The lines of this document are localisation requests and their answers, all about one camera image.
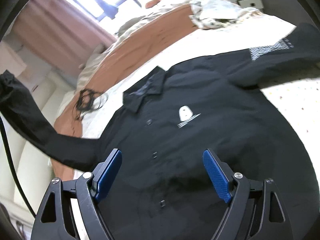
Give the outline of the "black button-up jacket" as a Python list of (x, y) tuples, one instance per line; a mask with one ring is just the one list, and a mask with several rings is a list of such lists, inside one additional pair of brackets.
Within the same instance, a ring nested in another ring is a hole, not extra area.
[(274, 179), (293, 237), (303, 239), (319, 218), (315, 171), (259, 86), (317, 63), (319, 31), (301, 24), (272, 46), (156, 67), (124, 92), (99, 139), (58, 133), (47, 148), (82, 171), (121, 150), (120, 171), (100, 204), (116, 239), (210, 239), (226, 205), (204, 168), (207, 148), (249, 179)]

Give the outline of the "cream padded headboard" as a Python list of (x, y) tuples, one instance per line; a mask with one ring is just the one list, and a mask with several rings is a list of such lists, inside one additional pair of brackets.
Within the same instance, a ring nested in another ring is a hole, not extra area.
[(1, 114), (22, 138), (53, 159), (53, 170), (62, 180), (74, 177), (74, 170), (62, 162), (61, 153), (50, 153), (47, 144), (58, 135), (44, 117), (29, 89), (11, 72), (1, 74)]

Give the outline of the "brown orange blanket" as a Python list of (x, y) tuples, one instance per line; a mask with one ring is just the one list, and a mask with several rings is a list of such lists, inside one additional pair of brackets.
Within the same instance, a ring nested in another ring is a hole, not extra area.
[[(197, 27), (191, 22), (190, 15), (193, 15), (191, 6), (180, 5), (136, 29), (106, 55), (84, 89), (106, 92), (168, 46), (195, 31)], [(54, 128), (57, 132), (82, 136), (81, 121), (75, 117), (75, 105), (79, 98), (80, 92), (76, 92), (56, 119)], [(56, 177), (63, 180), (73, 179), (72, 168), (53, 159), (51, 162)]]

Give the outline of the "white floral bed sheet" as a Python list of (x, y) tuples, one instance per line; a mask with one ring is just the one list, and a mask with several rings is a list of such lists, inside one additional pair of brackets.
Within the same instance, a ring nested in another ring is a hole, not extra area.
[[(287, 37), (297, 27), (274, 16), (263, 15), (251, 17), (245, 22), (228, 26), (224, 29), (197, 30), (193, 32), (162, 51), (160, 55), (154, 57), (129, 77), (110, 88), (101, 97), (103, 107), (95, 113), (85, 115), (84, 136), (99, 139), (114, 113), (122, 106), (124, 92), (147, 76), (154, 68), (159, 67), (163, 70), (169, 70), (178, 63), (197, 57), (272, 46), (282, 38)], [(304, 70), (298, 70), (289, 76), (273, 79), (265, 83), (285, 82), (291, 77), (296, 77), (302, 71)]]

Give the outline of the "beige striped duvet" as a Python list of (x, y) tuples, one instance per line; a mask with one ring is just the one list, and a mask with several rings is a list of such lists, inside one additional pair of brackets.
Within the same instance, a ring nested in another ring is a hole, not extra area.
[(84, 70), (80, 73), (76, 91), (79, 92), (84, 89), (84, 86), (89, 81), (89, 79), (92, 77), (92, 75), (95, 73), (97, 68), (99, 67), (99, 64), (103, 61), (103, 59), (106, 57), (106, 55), (121, 41), (123, 41), (125, 38), (128, 37), (129, 34), (134, 32), (136, 29), (143, 27), (147, 23), (154, 20), (156, 17), (163, 15), (166, 12), (171, 11), (172, 9), (175, 9), (179, 7), (180, 5), (189, 4), (190, 0), (180, 0), (180, 1), (171, 1), (167, 3), (159, 3), (158, 5), (154, 6), (153, 9), (151, 9), (150, 13), (147, 14), (144, 17), (141, 17), (136, 20), (135, 24), (127, 23), (125, 26), (127, 29), (123, 32), (123, 34), (117, 39), (110, 48), (108, 48), (106, 51), (104, 51), (102, 54), (100, 54), (98, 57), (96, 57), (91, 64), (86, 66)]

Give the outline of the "pink curtain left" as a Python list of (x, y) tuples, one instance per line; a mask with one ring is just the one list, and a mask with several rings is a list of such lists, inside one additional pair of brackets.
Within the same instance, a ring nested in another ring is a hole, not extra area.
[(98, 45), (116, 40), (66, 0), (30, 0), (12, 31), (32, 53), (71, 76), (79, 75)]

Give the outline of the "crumpled light patterned cloth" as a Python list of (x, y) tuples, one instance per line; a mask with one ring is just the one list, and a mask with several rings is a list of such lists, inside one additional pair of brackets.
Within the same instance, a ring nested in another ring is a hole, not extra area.
[(242, 8), (229, 0), (190, 0), (190, 20), (199, 29), (219, 29), (263, 13), (254, 7)]

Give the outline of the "white bedside drawer cabinet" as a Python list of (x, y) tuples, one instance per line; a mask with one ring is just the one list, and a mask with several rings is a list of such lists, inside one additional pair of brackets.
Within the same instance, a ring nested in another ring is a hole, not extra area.
[(238, 4), (242, 8), (253, 7), (259, 10), (264, 9), (262, 0), (229, 0), (232, 3)]

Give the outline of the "orange plush toy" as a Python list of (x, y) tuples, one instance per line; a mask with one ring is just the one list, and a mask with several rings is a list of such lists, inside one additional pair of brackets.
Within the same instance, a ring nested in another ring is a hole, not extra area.
[(145, 4), (145, 8), (149, 9), (151, 7), (154, 7), (155, 5), (157, 5), (161, 0), (150, 0), (149, 2), (147, 2)]

